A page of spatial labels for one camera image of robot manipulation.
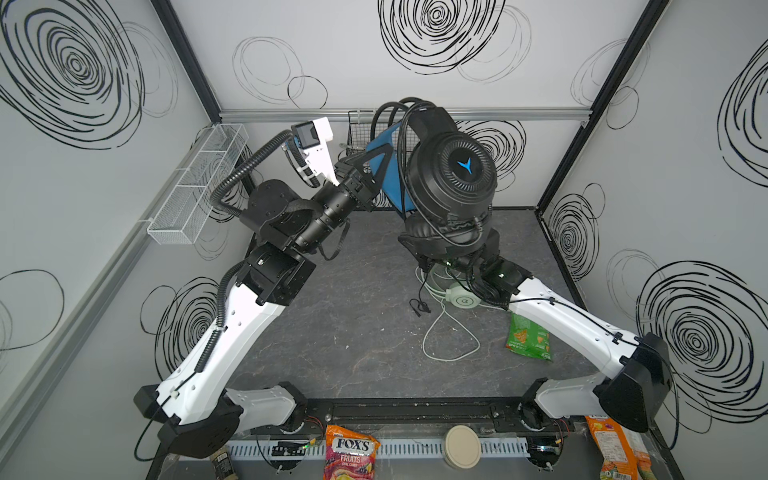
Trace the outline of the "black blue headphones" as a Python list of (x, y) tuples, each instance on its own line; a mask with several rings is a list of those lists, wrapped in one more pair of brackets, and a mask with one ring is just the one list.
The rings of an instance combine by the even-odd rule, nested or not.
[(391, 159), (372, 162), (374, 180), (404, 223), (399, 243), (428, 272), (442, 263), (464, 274), (463, 286), (494, 304), (497, 296), (475, 280), (475, 267), (492, 229), (497, 169), (491, 155), (460, 131), (442, 107), (418, 97), (390, 101), (371, 122), (390, 114), (382, 133), (372, 131), (367, 150), (393, 147)]

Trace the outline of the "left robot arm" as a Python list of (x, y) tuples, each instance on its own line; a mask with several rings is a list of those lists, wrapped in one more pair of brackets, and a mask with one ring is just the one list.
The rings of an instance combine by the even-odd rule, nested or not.
[(159, 424), (159, 445), (151, 461), (169, 454), (205, 458), (232, 437), (266, 427), (300, 430), (306, 397), (288, 382), (239, 391), (227, 383), (245, 354), (297, 296), (315, 269), (307, 254), (321, 248), (350, 213), (370, 207), (395, 153), (389, 143), (337, 164), (339, 184), (326, 183), (309, 200), (282, 183), (253, 192), (255, 212), (264, 217), (263, 244), (230, 267), (219, 282), (212, 323), (179, 367), (157, 385), (142, 387), (134, 403), (151, 424)]

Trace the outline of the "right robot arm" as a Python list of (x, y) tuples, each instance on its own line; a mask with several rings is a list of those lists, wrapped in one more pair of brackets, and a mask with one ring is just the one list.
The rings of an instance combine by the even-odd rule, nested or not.
[(500, 255), (495, 230), (465, 244), (430, 235), (406, 245), (421, 265), (441, 263), (463, 274), (479, 299), (543, 327), (595, 366), (589, 376), (536, 380), (517, 407), (526, 428), (541, 431), (563, 417), (607, 416), (635, 432), (650, 430), (673, 386), (669, 350), (659, 336), (621, 329), (560, 296)]

